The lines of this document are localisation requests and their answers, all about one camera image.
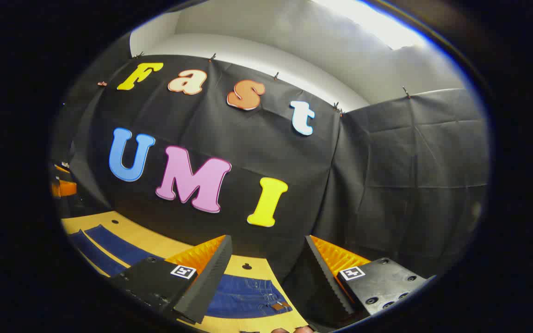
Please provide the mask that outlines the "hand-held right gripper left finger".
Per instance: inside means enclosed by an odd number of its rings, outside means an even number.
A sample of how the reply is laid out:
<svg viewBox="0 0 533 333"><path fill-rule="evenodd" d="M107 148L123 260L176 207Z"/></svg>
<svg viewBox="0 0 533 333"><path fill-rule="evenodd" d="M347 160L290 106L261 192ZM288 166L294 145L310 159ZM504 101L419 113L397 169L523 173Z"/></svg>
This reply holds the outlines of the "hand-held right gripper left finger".
<svg viewBox="0 0 533 333"><path fill-rule="evenodd" d="M148 256L109 282L157 316L201 324L231 253L231 236L222 235L168 259Z"/></svg>

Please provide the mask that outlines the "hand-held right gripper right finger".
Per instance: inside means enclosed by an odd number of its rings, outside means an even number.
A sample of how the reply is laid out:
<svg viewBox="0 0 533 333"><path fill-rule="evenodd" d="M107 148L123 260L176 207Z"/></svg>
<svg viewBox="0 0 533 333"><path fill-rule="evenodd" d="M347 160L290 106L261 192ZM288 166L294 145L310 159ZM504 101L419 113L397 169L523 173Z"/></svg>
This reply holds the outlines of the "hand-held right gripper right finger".
<svg viewBox="0 0 533 333"><path fill-rule="evenodd" d="M407 301L436 278L387 252L358 253L317 236L305 237L305 268L315 291L305 312L328 327L345 327Z"/></svg>

